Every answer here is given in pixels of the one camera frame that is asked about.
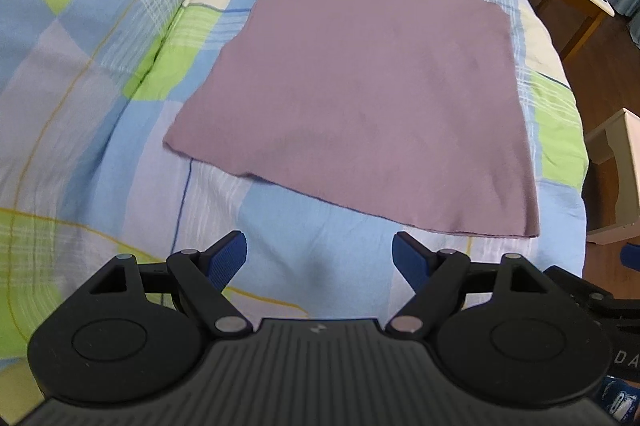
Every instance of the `wooden floor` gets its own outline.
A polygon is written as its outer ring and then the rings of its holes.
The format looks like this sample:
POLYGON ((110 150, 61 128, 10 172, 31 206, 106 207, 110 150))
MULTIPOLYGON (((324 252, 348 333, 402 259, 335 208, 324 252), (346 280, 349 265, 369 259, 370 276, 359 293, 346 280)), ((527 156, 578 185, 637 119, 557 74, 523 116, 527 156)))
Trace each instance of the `wooden floor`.
MULTIPOLYGON (((535 5, 539 0, 530 0, 535 5)), ((556 49, 568 42, 582 22, 580 13, 553 0, 542 21, 556 49)), ((622 17, 606 19, 575 58, 565 64, 585 132, 620 108, 640 115, 640 49, 631 40, 622 17)), ((594 171, 602 221, 612 222, 618 179, 615 162, 594 171)), ((640 237, 630 240, 640 244, 640 237)), ((620 264, 624 242, 608 246, 587 244, 583 276, 617 298, 640 298, 640 272, 620 264)))

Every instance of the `plaid bedsheet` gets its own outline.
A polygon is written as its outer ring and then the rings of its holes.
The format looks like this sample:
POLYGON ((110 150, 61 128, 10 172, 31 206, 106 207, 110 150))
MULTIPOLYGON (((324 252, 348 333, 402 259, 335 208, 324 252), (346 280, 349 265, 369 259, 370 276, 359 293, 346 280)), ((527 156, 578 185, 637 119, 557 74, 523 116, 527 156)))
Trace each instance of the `plaid bedsheet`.
MULTIPOLYGON (((0 358, 23 355, 34 328, 114 254, 148 262, 231 229, 249 251, 225 295, 254 320, 386 320, 411 296, 390 255, 402 225, 162 146, 254 1, 0 0, 0 358)), ((579 274, 587 161, 574 96, 527 0, 487 1, 511 18, 542 234, 409 231, 476 261, 516 251, 579 274)))

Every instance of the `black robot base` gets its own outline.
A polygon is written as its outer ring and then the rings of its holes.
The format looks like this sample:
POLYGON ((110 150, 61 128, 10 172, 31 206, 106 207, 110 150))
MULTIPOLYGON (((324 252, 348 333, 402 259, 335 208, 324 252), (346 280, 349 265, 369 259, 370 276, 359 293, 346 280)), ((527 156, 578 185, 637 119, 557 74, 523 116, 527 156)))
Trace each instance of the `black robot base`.
POLYGON ((431 252, 405 232, 415 296, 375 319, 251 323, 221 294, 239 231, 204 252, 118 255, 36 330, 45 401, 21 426, 595 426, 606 374, 640 381, 640 304, 519 254, 431 252), (466 308, 467 294, 491 292, 466 308), (170 294, 173 310, 145 293, 170 294))

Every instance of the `sleeveless shirt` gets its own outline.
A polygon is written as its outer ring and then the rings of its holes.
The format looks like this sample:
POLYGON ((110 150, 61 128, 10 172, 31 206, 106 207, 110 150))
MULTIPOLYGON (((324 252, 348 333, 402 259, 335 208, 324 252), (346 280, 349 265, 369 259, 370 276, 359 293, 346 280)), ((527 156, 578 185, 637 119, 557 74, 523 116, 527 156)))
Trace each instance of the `sleeveless shirt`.
POLYGON ((510 19, 484 0, 257 0, 165 142, 421 229, 539 233, 510 19))

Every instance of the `ribbed black surface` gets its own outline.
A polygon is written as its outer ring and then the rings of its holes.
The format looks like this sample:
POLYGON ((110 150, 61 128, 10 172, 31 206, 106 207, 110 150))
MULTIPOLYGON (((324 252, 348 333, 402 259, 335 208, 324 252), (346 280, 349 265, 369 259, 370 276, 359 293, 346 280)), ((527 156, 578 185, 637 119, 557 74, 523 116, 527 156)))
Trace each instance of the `ribbed black surface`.
POLYGON ((51 400, 20 424, 610 426, 612 423, 587 400, 567 408, 535 412, 482 402, 445 379, 423 346, 389 339, 369 320, 265 320, 260 331, 250 338, 217 343, 189 380, 153 402, 123 409, 92 410, 51 400))

